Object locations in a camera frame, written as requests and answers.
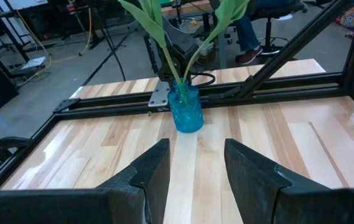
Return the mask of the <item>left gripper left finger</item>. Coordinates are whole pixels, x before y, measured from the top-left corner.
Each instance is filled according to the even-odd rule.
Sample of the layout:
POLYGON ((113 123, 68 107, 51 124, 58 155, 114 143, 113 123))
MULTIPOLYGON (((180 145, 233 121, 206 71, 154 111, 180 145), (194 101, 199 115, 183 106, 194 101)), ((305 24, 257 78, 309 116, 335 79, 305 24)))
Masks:
POLYGON ((162 223, 170 182, 170 141, 161 139, 100 184, 108 193, 111 223, 162 223))

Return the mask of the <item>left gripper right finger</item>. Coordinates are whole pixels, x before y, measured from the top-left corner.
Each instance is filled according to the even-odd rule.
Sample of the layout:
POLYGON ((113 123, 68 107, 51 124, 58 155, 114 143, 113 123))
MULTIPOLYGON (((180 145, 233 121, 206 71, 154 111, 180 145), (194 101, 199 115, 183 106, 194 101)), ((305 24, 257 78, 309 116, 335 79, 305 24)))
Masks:
POLYGON ((304 177, 235 139, 226 139, 226 173, 243 223, 273 223, 284 188, 316 192, 329 188, 304 177))

